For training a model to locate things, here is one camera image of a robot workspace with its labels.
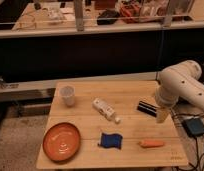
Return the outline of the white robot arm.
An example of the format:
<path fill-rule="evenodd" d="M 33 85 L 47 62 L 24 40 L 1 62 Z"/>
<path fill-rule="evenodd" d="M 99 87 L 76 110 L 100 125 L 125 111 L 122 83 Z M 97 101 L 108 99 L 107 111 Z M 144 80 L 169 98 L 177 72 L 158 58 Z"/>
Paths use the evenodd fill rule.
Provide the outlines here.
<path fill-rule="evenodd" d="M 154 94 L 159 106 L 156 119 L 158 123 L 166 120 L 167 110 L 174 107 L 179 98 L 204 112 L 204 85 L 199 82 L 201 74 L 201 66 L 194 60 L 168 66 L 159 73 L 160 86 Z"/>

